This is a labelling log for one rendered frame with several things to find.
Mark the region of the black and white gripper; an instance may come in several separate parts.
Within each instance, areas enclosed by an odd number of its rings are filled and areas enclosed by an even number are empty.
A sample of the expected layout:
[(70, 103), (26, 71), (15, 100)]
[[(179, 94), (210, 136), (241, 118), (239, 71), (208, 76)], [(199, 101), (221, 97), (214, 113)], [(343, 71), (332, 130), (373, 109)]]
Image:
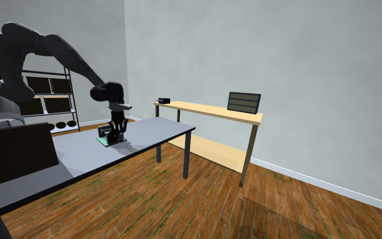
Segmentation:
[[(112, 124), (112, 121), (115, 123), (115, 129)], [(123, 124), (124, 121), (124, 124)], [(122, 111), (111, 111), (111, 120), (108, 121), (111, 130), (114, 134), (116, 134), (117, 142), (120, 143), (120, 138), (123, 141), (123, 133), (126, 132), (128, 119), (124, 117), (124, 110)], [(119, 136), (119, 128), (120, 127), (120, 136)]]

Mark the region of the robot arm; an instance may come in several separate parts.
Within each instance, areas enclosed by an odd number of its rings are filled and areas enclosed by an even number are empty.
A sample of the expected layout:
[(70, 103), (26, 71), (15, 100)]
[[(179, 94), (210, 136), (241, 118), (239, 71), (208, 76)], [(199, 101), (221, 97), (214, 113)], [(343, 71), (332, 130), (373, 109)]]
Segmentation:
[[(77, 50), (58, 34), (42, 35), (20, 23), (7, 22), (0, 33), (0, 128), (25, 125), (16, 103), (30, 102), (34, 91), (24, 82), (22, 68), (29, 53), (54, 56), (65, 68), (91, 81), (90, 96), (95, 101), (109, 101), (112, 111), (129, 110), (124, 103), (123, 87), (117, 82), (105, 83)], [(39, 53), (39, 54), (38, 54)], [(16, 103), (14, 103), (16, 102)]]

